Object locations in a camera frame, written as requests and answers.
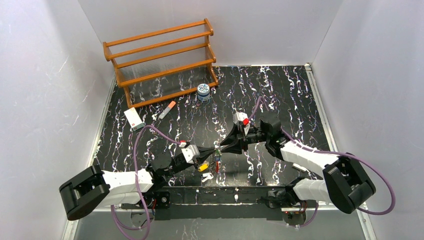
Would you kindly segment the green tagged key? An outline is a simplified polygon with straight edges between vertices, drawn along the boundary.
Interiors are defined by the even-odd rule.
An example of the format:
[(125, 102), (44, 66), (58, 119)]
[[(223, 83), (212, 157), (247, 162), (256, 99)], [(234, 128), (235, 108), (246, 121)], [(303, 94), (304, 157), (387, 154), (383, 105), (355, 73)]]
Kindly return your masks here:
[(215, 150), (215, 154), (214, 154), (216, 157), (221, 157), (222, 156), (222, 154), (221, 154), (221, 151), (219, 150), (219, 149), (216, 149)]

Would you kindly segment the red handled keyring with keys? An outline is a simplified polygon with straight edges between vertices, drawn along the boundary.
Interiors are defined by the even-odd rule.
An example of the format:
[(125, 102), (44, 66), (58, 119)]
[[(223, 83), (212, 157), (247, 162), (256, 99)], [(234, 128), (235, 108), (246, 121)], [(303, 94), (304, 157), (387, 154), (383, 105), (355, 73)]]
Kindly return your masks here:
[(208, 180), (212, 180), (219, 174), (222, 156), (214, 156), (213, 161), (205, 162), (198, 167), (200, 172), (201, 182), (205, 183)]

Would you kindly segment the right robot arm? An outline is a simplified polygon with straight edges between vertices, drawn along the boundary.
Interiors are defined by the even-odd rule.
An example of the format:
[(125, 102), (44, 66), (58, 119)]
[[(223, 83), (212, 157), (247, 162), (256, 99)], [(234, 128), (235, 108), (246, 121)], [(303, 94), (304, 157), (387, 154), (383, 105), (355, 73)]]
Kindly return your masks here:
[(233, 127), (220, 143), (222, 153), (242, 154), (250, 144), (265, 143), (270, 155), (290, 162), (320, 176), (298, 177), (283, 190), (270, 191), (264, 200), (276, 204), (303, 201), (326, 202), (351, 214), (376, 193), (376, 187), (358, 160), (347, 154), (326, 153), (312, 149), (282, 129), (275, 117), (260, 120), (253, 126), (245, 116), (234, 117)]

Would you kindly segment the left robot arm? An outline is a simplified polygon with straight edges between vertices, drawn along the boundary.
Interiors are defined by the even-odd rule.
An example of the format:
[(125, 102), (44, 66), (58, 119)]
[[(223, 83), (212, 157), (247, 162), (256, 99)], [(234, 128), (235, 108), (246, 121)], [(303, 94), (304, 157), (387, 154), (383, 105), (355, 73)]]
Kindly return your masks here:
[(153, 160), (138, 171), (111, 172), (92, 165), (59, 187), (66, 217), (69, 221), (82, 219), (99, 207), (119, 204), (135, 205), (168, 184), (175, 174), (190, 167), (198, 168), (214, 147), (189, 145), (168, 159)]

